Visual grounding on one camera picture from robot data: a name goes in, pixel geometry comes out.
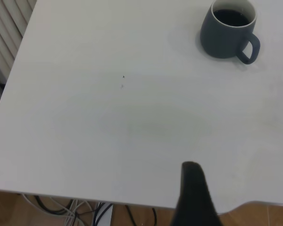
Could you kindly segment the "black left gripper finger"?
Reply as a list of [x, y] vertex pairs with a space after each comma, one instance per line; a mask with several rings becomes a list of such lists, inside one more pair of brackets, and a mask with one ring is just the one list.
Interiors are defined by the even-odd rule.
[[172, 226], [221, 226], [202, 167], [192, 161], [182, 163], [180, 196]]

